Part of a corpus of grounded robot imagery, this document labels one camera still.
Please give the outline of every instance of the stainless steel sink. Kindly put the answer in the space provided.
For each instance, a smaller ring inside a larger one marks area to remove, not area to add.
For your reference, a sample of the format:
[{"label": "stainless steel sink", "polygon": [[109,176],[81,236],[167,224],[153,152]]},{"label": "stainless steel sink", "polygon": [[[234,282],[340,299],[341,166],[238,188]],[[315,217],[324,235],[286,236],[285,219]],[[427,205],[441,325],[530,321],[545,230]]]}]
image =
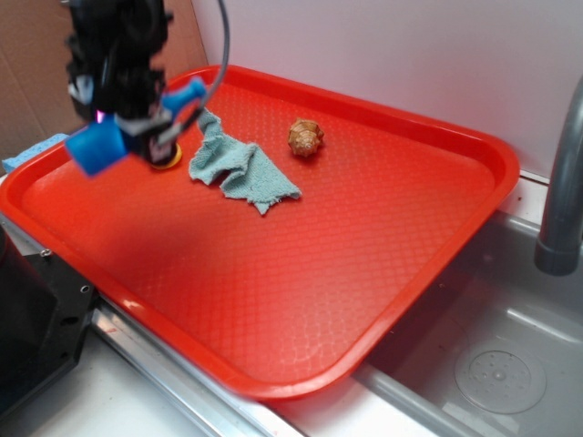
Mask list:
[{"label": "stainless steel sink", "polygon": [[583,268],[539,272],[537,232],[496,213],[356,377],[438,434],[583,435]]}]

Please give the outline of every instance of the gray faucet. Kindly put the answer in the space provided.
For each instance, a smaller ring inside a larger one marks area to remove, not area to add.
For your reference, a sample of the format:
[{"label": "gray faucet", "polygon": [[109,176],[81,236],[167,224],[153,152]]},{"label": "gray faucet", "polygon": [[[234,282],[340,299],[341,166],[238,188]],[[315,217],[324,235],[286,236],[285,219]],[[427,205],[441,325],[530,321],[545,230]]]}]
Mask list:
[{"label": "gray faucet", "polygon": [[537,267],[554,276],[577,268],[583,235],[583,77],[558,143],[535,251]]}]

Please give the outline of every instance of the cable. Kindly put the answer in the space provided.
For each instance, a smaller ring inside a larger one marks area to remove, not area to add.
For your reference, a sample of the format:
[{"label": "cable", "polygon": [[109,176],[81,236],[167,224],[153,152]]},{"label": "cable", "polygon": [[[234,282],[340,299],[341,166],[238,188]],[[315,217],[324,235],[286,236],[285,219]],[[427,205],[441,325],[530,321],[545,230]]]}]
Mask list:
[{"label": "cable", "polygon": [[217,92],[222,83],[225,74],[227,73],[227,66],[229,65],[229,51],[230,51],[230,27],[229,27],[229,17],[227,16],[227,8],[223,0],[217,0],[219,2],[220,17],[222,18],[222,27],[224,34],[223,51],[222,51],[222,61],[220,63],[220,70],[215,78],[214,83],[210,87],[207,94],[200,100],[199,105],[193,109],[192,113],[183,123],[177,123],[171,128],[165,130],[158,137],[158,144],[164,144],[171,140],[177,138],[182,132],[187,130],[192,124],[199,118],[200,114],[204,110],[204,107],[209,103],[209,100]]}]

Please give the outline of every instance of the light blue cloth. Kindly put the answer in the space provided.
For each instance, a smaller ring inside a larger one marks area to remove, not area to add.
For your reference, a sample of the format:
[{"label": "light blue cloth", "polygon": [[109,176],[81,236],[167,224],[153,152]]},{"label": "light blue cloth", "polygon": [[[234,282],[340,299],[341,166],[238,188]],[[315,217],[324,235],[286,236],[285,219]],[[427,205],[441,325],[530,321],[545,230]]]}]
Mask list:
[{"label": "light blue cloth", "polygon": [[205,110],[199,117],[204,134],[202,147],[190,161],[194,180],[210,184],[224,171],[229,175],[220,184],[226,198],[246,198],[263,215],[282,198],[299,198],[302,193],[271,162],[256,144],[243,144],[226,135],[220,118]]},{"label": "light blue cloth", "polygon": [[63,141],[67,138],[68,135],[65,134],[56,134],[53,135],[51,138],[41,141],[40,143],[36,143],[32,147],[28,148],[24,152],[20,153],[18,156],[14,158],[4,159],[2,161],[2,167],[6,173],[10,173],[12,170],[17,168],[18,166],[27,162],[27,160],[34,158],[39,153],[44,152],[49,147],[54,146],[56,143]]}]

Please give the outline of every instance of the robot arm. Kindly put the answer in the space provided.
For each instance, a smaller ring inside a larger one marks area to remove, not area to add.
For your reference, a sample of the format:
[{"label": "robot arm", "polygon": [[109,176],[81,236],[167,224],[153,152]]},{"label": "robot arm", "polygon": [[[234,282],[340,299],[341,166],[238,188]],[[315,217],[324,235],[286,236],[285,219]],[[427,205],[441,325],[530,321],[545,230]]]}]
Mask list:
[{"label": "robot arm", "polygon": [[70,155],[90,176],[129,152],[157,168],[177,162],[178,134],[165,141],[160,135],[184,130],[172,129],[176,115],[207,90],[194,79],[166,94],[164,71],[150,68],[172,21],[163,0],[68,0],[67,5],[75,30],[67,40],[68,89],[76,112],[90,122],[66,142]]}]

